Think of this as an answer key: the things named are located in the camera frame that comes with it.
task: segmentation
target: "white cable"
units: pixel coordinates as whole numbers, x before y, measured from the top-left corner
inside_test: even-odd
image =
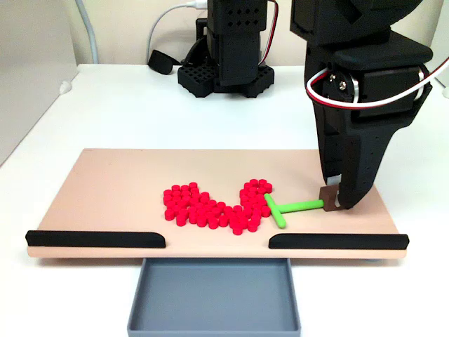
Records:
[[[95,32],[93,31],[91,21],[87,15],[86,7],[84,7],[83,0],[75,0],[78,6],[78,11],[83,18],[84,26],[87,30],[87,35],[89,36],[89,43],[91,44],[92,61],[98,64],[98,51],[97,51],[97,41],[95,40]]]
[[[171,12],[173,9],[176,8],[183,8],[183,7],[187,7],[187,8],[195,8],[195,9],[207,9],[208,7],[208,2],[207,0],[198,0],[198,1],[190,1],[187,2],[185,4],[179,4],[179,5],[175,5],[173,7],[170,7],[169,9],[167,9],[166,11],[164,11],[154,22],[152,28],[149,31],[149,36],[148,36],[148,44],[147,44],[147,62],[149,61],[149,52],[150,52],[150,44],[152,42],[152,36],[153,36],[153,32],[154,29],[156,28],[157,24],[159,23],[159,21],[162,19],[162,17],[167,14],[168,12]]]
[[[411,93],[415,92],[416,90],[419,90],[426,84],[428,84],[432,79],[437,77],[439,74],[441,74],[447,67],[449,67],[449,60],[446,60],[441,67],[436,70],[432,75],[428,76],[425,80],[419,82],[418,84],[414,85],[410,89],[404,91],[403,93],[399,93],[398,95],[392,96],[390,98],[386,98],[384,100],[378,100],[375,102],[369,102],[369,103],[346,103],[341,102],[339,100],[331,100],[329,98],[324,98],[323,96],[316,93],[313,88],[311,87],[311,83],[315,81],[318,77],[320,77],[325,72],[328,72],[329,69],[325,68],[324,70],[321,70],[318,74],[313,76],[308,82],[307,82],[307,90],[309,91],[309,94],[312,97],[315,97],[324,103],[332,104],[332,105],[338,105],[339,107],[348,107],[348,108],[355,108],[355,109],[363,109],[363,108],[369,108],[369,107],[378,107],[380,105],[386,105],[392,102],[395,102],[397,100],[400,100],[401,98],[406,97],[407,95],[410,95]]]

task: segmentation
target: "wire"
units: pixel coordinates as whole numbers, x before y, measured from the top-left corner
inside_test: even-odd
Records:
[[[346,103],[340,102],[339,100],[331,100],[329,98],[324,98],[323,96],[319,95],[317,92],[313,90],[312,86],[316,84],[318,81],[327,77],[327,75],[330,73],[328,68],[321,70],[307,82],[306,92],[312,100],[328,107],[335,107],[338,109],[345,109],[345,110],[366,110],[374,107],[381,107],[392,102],[396,102],[397,100],[400,100],[401,98],[404,98],[407,95],[414,93],[415,91],[419,90],[420,88],[428,84],[432,79],[437,77],[439,74],[441,74],[447,67],[449,67],[449,58],[446,58],[446,60],[443,63],[441,63],[441,65],[439,65],[431,74],[429,74],[429,76],[427,76],[425,79],[418,82],[416,85],[409,88],[408,90],[399,93],[398,95],[392,96],[390,98],[385,98],[384,100],[378,100],[375,102]]]
[[[272,22],[272,29],[269,33],[267,46],[265,47],[265,52],[262,56],[261,61],[259,62],[259,65],[261,65],[265,59],[268,56],[269,50],[272,47],[273,37],[274,37],[274,31],[276,30],[276,25],[278,22],[278,16],[279,16],[279,4],[276,2],[276,0],[268,0],[269,2],[272,2],[274,4],[274,13],[273,13],[273,22]]]
[[[97,51],[97,41],[95,40],[95,32],[93,31],[91,21],[87,15],[86,7],[84,7],[83,0],[75,0],[76,6],[78,6],[78,11],[83,18],[84,26],[87,30],[87,35],[89,36],[89,43],[91,44],[92,61],[98,64],[98,51]]]
[[[150,29],[149,31],[149,36],[148,36],[148,45],[147,45],[147,62],[149,61],[149,47],[150,44],[152,42],[152,36],[153,36],[153,32],[154,32],[154,28],[156,28],[156,25],[159,23],[159,21],[161,21],[162,17],[167,14],[168,12],[171,12],[173,9],[176,8],[183,8],[183,7],[188,7],[187,4],[180,4],[180,5],[176,5],[173,7],[170,7],[169,9],[167,9],[166,11],[164,11],[154,22],[153,27]]]

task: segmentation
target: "white wall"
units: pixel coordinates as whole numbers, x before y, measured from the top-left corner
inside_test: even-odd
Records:
[[[430,46],[443,1],[424,0],[411,15],[395,24],[394,29]],[[100,62],[146,63],[147,35],[152,23],[164,9],[183,2],[187,0],[84,0],[95,29]],[[76,61],[90,63],[88,37],[75,1],[63,0],[63,3],[71,23]],[[267,62],[270,65],[302,65],[305,42],[289,30],[291,0],[278,0],[278,3],[279,22]],[[271,4],[269,8],[270,24]],[[199,15],[206,16],[206,13],[192,8],[181,8],[169,13],[158,24],[152,46],[178,60],[185,57],[194,43],[194,21]]]

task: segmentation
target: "black 3d-printed part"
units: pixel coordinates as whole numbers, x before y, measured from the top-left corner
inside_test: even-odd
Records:
[[[270,249],[405,250],[406,234],[277,234]]]
[[[30,230],[30,247],[165,248],[166,240],[155,232],[81,232]]]
[[[256,98],[274,83],[274,70],[270,67],[258,67],[257,76],[248,84],[221,86],[217,78],[217,66],[181,67],[177,71],[177,80],[197,98],[210,93],[241,93],[247,98]]]

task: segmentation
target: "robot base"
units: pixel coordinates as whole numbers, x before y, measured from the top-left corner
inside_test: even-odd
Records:
[[[210,93],[241,93],[247,98],[256,98],[274,83],[274,70],[268,66],[261,66],[252,82],[238,86],[221,86],[218,80],[218,66],[184,66],[177,71],[177,82],[197,98],[206,97]]]

